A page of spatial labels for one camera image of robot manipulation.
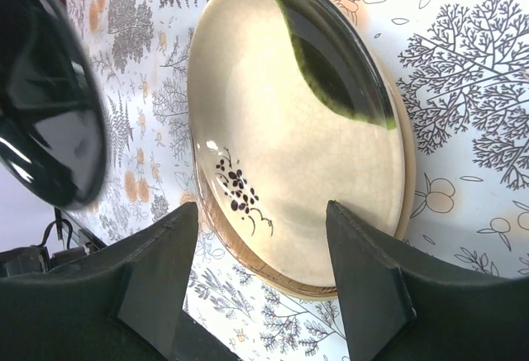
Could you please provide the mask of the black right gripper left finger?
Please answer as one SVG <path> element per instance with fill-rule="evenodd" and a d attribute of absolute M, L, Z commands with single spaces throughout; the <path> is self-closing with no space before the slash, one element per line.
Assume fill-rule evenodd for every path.
<path fill-rule="evenodd" d="M 3 360 L 174 360 L 198 206 L 48 273 L 1 280 Z"/>

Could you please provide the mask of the cream small plate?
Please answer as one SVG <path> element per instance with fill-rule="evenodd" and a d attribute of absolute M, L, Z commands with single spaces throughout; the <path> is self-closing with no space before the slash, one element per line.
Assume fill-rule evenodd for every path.
<path fill-rule="evenodd" d="M 218 206 L 286 278 L 334 285 L 330 200 L 396 232 L 406 187 L 398 114 L 330 0 L 210 0 L 192 38 L 188 109 Z"/>

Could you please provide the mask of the glossy black plate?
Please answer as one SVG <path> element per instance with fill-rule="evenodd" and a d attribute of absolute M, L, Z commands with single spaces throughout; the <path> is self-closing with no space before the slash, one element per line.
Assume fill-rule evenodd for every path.
<path fill-rule="evenodd" d="M 44 202 L 93 202 L 107 135 L 93 71 L 60 0 L 1 0 L 1 163 Z"/>

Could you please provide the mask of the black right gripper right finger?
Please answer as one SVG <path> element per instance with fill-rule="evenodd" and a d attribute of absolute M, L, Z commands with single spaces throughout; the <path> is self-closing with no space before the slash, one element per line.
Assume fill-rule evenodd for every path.
<path fill-rule="evenodd" d="M 351 359 L 527 359 L 526 278 L 436 259 L 335 201 L 326 237 Z"/>

